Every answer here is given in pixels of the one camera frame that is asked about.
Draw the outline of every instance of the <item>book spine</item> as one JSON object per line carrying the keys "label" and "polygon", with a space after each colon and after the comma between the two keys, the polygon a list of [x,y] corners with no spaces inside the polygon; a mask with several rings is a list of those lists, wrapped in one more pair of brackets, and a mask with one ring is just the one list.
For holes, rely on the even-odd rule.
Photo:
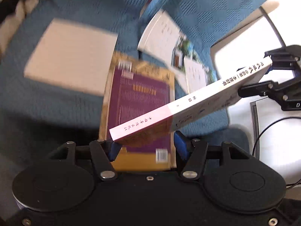
{"label": "book spine", "polygon": [[226,79],[218,80],[204,88],[168,104],[173,115],[170,130],[175,131],[212,112],[238,102],[237,90],[243,85],[259,82],[271,66],[269,57],[261,62],[234,72]]}
{"label": "book spine", "polygon": [[[139,143],[141,143],[140,139],[147,142],[154,140],[154,135],[161,137],[170,133],[171,121],[171,111],[168,105],[164,105],[119,126],[113,127],[109,131],[114,141],[118,141],[123,145],[139,147]],[[138,133],[139,138],[137,140],[137,138],[133,138],[133,135]]]}

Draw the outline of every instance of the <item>white table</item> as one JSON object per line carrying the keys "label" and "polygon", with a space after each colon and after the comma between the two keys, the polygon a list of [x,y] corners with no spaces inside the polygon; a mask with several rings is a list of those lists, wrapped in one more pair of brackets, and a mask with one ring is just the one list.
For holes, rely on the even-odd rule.
{"label": "white table", "polygon": [[[279,30],[286,45],[299,44],[301,45],[301,0],[269,0],[279,2],[279,6],[269,13],[270,18]],[[218,74],[221,78],[227,77],[238,68],[254,64],[260,61],[264,52],[281,47],[276,35],[270,27],[267,20],[262,17],[235,34],[227,37],[217,45],[212,47],[211,56]],[[272,71],[262,78],[262,81],[273,80],[283,82],[293,78],[291,71]],[[251,119],[250,102],[261,99],[259,96],[243,98],[235,105],[228,108],[228,116],[230,127],[238,127],[246,132],[250,150],[254,144],[253,127]],[[277,146],[270,145],[264,148],[261,153],[260,160],[267,163],[272,168],[279,168],[279,164],[289,164],[289,159],[286,156],[286,161],[279,160],[281,155],[276,155],[271,158],[270,153],[275,154]],[[294,148],[290,146],[290,152],[294,152]],[[295,167],[296,174],[301,178],[301,167]],[[287,171],[281,170],[281,175],[286,177]]]}

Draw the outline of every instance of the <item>blue cushion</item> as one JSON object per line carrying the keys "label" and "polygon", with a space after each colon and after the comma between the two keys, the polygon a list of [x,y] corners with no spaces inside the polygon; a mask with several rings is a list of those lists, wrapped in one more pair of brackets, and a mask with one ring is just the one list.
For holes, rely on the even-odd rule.
{"label": "blue cushion", "polygon": [[[32,119],[48,123],[79,128],[98,128],[102,108],[102,97],[35,82],[23,77],[25,64],[36,47],[43,32],[53,18],[69,19],[118,33],[116,50],[138,57],[137,44],[141,29],[156,11],[163,6],[181,29],[192,39],[206,65],[212,67],[210,44],[230,30],[265,0],[246,0],[249,9],[224,27],[218,21],[227,22],[234,15],[231,11],[219,14],[199,0],[153,0],[141,18],[140,10],[147,0],[40,0],[38,6],[21,24],[13,37],[6,55],[0,64],[0,107]],[[224,0],[214,0],[221,4]],[[160,64],[157,60],[143,55],[143,59]],[[176,97],[184,93],[176,84]],[[225,111],[213,113],[181,131],[186,135],[205,134],[226,127]]]}
{"label": "blue cushion", "polygon": [[[212,70],[210,47],[266,0],[152,0],[141,20],[147,23],[155,13],[164,9],[194,44],[201,61]],[[148,55],[142,58],[153,62]],[[183,97],[181,88],[176,98]],[[225,110],[215,112],[181,129],[189,136],[204,135],[225,128]]]}

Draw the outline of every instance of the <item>black cable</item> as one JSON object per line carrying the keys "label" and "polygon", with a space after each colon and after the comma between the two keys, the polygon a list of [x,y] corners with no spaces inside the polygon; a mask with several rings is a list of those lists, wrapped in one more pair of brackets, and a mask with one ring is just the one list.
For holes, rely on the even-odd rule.
{"label": "black cable", "polygon": [[276,37],[278,38],[280,44],[282,47],[286,47],[284,40],[282,39],[279,31],[277,30],[276,26],[274,25],[273,21],[271,20],[271,18],[268,16],[267,12],[264,10],[264,8],[262,6],[259,7],[259,10],[261,11],[262,15],[266,18],[266,20],[268,21],[268,23],[270,24],[270,26],[272,27]]}
{"label": "black cable", "polygon": [[289,187],[286,188],[286,189],[294,188],[294,187],[295,187],[296,185],[298,185],[300,182],[301,182],[301,179],[299,179],[298,182],[295,182],[295,183],[289,183],[289,184],[286,185],[286,186],[289,186]]}
{"label": "black cable", "polygon": [[258,101],[260,101],[260,100],[263,100],[263,99],[266,99],[266,98],[268,98],[268,97],[265,97],[265,98],[261,98],[261,99],[259,99],[259,100],[256,100],[256,102],[258,102]]}
{"label": "black cable", "polygon": [[[256,139],[256,141],[255,141],[255,143],[254,143],[254,146],[253,146],[252,156],[254,156],[255,149],[256,149],[256,145],[257,145],[257,143],[258,143],[260,137],[262,136],[262,134],[264,134],[264,132],[265,132],[267,129],[269,129],[271,126],[273,126],[273,125],[276,124],[277,122],[283,121],[283,120],[288,120],[288,119],[300,119],[300,120],[301,120],[301,117],[299,117],[299,116],[289,116],[289,117],[284,117],[284,118],[281,118],[281,119],[279,119],[279,120],[277,120],[277,121],[274,121],[272,124],[268,125],[268,126],[267,126],[267,127],[259,134],[258,138]],[[290,187],[288,187],[287,189],[291,189],[291,188],[295,187],[295,186],[298,185],[300,182],[301,182],[301,179],[300,179],[298,182],[294,183],[294,184],[287,184],[286,186],[290,186]]]}

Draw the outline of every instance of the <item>open book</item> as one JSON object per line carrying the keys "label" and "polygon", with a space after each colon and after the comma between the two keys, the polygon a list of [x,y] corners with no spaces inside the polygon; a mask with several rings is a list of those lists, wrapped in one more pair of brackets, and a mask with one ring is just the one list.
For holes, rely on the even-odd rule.
{"label": "open book", "polygon": [[145,28],[138,49],[163,61],[186,93],[217,81],[216,72],[203,64],[194,45],[163,10]]}
{"label": "open book", "polygon": [[237,90],[243,85],[259,82],[271,64],[272,60],[266,57],[262,62],[233,72],[226,79],[110,129],[111,137],[122,145],[139,147],[203,116],[233,105],[240,100]]}

